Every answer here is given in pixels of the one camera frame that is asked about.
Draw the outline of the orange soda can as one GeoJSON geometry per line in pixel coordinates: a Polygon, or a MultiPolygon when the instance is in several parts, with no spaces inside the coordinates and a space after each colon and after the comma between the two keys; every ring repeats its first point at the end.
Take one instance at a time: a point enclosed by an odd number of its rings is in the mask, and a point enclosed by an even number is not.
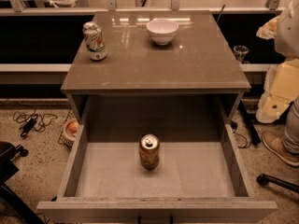
{"type": "Polygon", "coordinates": [[[145,134],[139,142],[139,158],[141,165],[147,170],[155,169],[160,160],[160,141],[154,134],[145,134]]]}

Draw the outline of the grey cabinet with glossy top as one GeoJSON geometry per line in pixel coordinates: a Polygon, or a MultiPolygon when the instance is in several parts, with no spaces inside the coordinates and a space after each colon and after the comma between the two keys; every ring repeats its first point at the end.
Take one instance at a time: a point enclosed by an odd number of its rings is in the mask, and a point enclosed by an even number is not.
{"type": "Polygon", "coordinates": [[[76,117],[92,94],[200,94],[227,96],[231,117],[250,84],[218,24],[208,11],[106,11],[93,19],[102,25],[107,56],[89,58],[78,50],[62,86],[76,117]],[[151,20],[169,19],[178,33],[166,46],[147,32],[151,20]]]}

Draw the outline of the white green soda can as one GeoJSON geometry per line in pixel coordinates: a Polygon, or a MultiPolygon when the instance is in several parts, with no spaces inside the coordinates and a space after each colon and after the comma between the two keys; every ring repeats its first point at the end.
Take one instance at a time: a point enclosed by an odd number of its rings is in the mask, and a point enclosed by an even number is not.
{"type": "Polygon", "coordinates": [[[96,21],[88,21],[82,28],[84,41],[90,59],[100,61],[106,58],[106,45],[101,26],[96,21]]]}

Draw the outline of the open grey top drawer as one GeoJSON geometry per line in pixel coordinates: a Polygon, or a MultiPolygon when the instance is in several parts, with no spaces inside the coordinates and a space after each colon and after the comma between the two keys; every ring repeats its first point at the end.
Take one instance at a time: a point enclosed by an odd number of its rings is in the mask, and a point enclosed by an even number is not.
{"type": "Polygon", "coordinates": [[[215,95],[92,96],[57,199],[38,210],[57,223],[256,223],[276,210],[254,196],[215,95]],[[145,169],[143,135],[160,141],[145,169]]]}

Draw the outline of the white ceramic bowl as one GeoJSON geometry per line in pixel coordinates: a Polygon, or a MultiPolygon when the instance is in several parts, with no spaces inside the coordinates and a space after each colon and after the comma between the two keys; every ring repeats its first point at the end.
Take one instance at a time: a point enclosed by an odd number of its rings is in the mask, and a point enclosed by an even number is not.
{"type": "Polygon", "coordinates": [[[178,24],[175,21],[158,19],[147,23],[149,37],[158,45],[167,45],[176,36],[178,24]]]}

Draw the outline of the clear glass cup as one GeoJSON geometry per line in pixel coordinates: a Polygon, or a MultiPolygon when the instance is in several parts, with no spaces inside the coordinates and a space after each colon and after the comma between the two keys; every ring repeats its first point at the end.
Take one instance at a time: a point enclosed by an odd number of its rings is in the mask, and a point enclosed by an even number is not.
{"type": "Polygon", "coordinates": [[[242,63],[246,57],[246,55],[249,53],[249,49],[246,46],[243,45],[236,45],[233,47],[233,52],[235,58],[242,63]]]}

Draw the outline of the black chair leg with caster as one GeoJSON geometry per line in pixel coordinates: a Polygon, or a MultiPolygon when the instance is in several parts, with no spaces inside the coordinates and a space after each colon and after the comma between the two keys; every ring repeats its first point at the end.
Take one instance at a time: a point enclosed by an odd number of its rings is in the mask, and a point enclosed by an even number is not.
{"type": "Polygon", "coordinates": [[[276,178],[276,177],[271,176],[271,175],[266,175],[266,174],[258,175],[257,178],[256,178],[256,181],[261,186],[265,186],[268,183],[273,183],[275,185],[283,187],[284,189],[288,189],[288,190],[294,191],[296,193],[299,193],[299,186],[298,185],[295,185],[295,184],[290,183],[288,181],[284,181],[282,179],[276,178]]]}

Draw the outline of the person's leg with tan shoe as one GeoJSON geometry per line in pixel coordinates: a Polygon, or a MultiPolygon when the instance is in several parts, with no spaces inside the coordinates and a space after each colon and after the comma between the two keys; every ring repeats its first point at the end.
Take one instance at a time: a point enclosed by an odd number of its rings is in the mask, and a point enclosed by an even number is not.
{"type": "Polygon", "coordinates": [[[264,146],[292,167],[299,166],[299,97],[293,102],[287,116],[284,136],[270,132],[262,136],[264,146]]]}

